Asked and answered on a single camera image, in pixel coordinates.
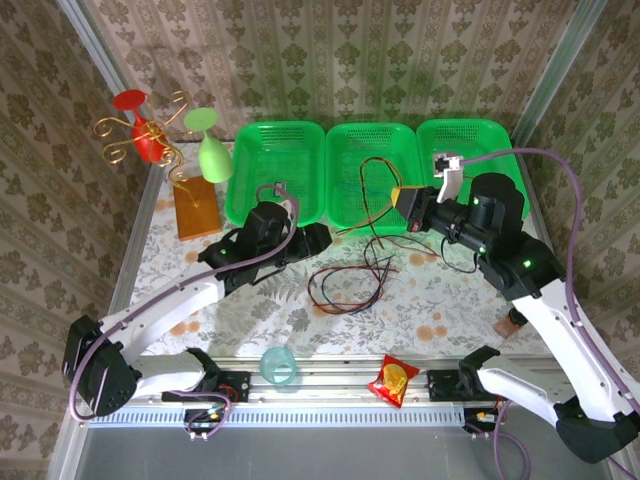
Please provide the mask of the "green basket with label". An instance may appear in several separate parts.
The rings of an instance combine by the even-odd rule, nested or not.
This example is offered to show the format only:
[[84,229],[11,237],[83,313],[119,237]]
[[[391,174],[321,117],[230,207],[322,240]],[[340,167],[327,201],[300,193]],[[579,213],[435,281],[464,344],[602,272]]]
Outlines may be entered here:
[[325,210],[325,132],[310,121],[254,122],[237,134],[233,148],[234,174],[229,180],[225,213],[242,225],[257,201],[279,202],[274,190],[256,189],[276,184],[299,201],[298,224],[318,221]]

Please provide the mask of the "green plastic basket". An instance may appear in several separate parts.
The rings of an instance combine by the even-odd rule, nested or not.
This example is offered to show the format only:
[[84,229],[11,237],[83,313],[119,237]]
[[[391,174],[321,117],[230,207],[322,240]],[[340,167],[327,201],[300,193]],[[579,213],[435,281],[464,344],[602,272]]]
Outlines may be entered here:
[[344,123],[326,135],[326,215],[346,235],[401,234],[391,190],[423,183],[414,131],[400,123]]
[[[427,186],[440,188],[441,178],[434,176],[433,157],[436,153],[454,153],[463,158],[475,158],[503,150],[512,144],[505,128],[494,121],[480,118],[431,119],[416,130],[423,182]],[[529,197],[522,173],[514,155],[506,155],[463,167],[464,183],[458,201],[467,203],[470,197],[471,178],[484,173],[500,173],[509,177],[524,196],[522,219],[530,211]]]

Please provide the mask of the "wooden base board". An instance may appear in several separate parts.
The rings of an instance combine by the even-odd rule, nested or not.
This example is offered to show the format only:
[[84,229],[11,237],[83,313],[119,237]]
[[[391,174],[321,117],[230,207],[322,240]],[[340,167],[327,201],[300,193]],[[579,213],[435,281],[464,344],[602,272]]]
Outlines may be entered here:
[[220,233],[222,222],[215,187],[203,176],[173,187],[177,234],[180,241]]

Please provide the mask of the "green plastic goblet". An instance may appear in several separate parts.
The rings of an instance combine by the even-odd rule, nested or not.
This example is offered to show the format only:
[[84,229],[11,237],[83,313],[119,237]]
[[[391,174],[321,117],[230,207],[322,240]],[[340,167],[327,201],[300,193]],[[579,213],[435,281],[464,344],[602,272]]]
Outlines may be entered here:
[[226,182],[234,173],[229,149],[210,133],[217,121],[218,114],[210,107],[195,108],[184,117],[184,125],[188,131],[203,134],[198,160],[202,176],[212,184]]

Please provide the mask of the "floral tablecloth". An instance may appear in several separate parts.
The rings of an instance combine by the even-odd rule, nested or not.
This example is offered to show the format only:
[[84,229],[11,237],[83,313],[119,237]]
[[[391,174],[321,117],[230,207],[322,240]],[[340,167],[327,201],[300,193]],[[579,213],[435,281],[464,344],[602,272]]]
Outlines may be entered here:
[[473,270],[471,253],[435,233],[338,236],[323,254],[191,314],[151,352],[257,357],[285,346],[300,357],[463,356],[489,345],[546,355],[531,326],[509,339],[495,333],[508,309]]

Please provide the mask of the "amber translucent cup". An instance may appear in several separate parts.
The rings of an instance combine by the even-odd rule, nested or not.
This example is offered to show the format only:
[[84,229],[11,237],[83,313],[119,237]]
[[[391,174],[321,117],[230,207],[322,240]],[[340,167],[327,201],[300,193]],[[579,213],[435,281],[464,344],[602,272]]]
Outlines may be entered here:
[[512,307],[502,319],[494,325],[494,331],[503,339],[509,339],[518,333],[528,320],[514,307]]

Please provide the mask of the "teal translucent cup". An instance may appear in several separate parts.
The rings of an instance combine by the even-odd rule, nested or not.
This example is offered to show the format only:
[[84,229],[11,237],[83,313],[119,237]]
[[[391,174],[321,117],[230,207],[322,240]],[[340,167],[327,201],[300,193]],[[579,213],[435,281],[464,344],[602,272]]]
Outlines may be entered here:
[[265,351],[259,363],[261,376],[275,386],[286,386],[293,382],[297,365],[294,355],[284,346]]

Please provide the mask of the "red plastic goblet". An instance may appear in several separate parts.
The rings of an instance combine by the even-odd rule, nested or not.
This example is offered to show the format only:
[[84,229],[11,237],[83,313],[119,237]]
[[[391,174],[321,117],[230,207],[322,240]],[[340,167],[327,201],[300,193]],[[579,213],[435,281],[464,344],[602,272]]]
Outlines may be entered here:
[[140,108],[147,100],[147,94],[139,89],[120,92],[113,100],[114,107],[123,112],[130,111],[134,116],[132,125],[133,145],[140,158],[146,163],[159,164],[163,159],[165,147],[159,142],[160,133],[154,129]]

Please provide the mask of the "red yellow snack packet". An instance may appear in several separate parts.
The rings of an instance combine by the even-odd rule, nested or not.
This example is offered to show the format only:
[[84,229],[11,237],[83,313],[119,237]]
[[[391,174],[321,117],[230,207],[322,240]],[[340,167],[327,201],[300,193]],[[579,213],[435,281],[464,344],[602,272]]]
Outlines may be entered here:
[[419,368],[385,355],[379,374],[368,384],[368,389],[393,407],[401,408],[408,384],[419,372]]

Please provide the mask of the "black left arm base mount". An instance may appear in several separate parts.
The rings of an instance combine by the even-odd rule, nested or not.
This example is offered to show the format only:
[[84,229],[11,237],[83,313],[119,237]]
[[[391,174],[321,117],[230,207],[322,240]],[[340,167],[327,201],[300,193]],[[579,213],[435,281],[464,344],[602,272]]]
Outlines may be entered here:
[[249,401],[251,373],[247,371],[220,371],[218,373],[206,373],[199,384],[191,390],[193,396],[178,395],[172,392],[163,392],[163,402],[215,402],[220,398],[214,397],[217,393],[226,396],[232,403],[247,403]]

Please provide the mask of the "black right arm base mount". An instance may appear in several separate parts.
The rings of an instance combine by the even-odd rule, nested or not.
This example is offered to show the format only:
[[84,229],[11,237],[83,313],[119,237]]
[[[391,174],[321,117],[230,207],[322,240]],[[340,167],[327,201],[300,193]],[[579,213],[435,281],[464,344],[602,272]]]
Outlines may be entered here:
[[495,394],[477,387],[466,386],[457,369],[430,369],[426,371],[426,387],[433,402],[493,401]]

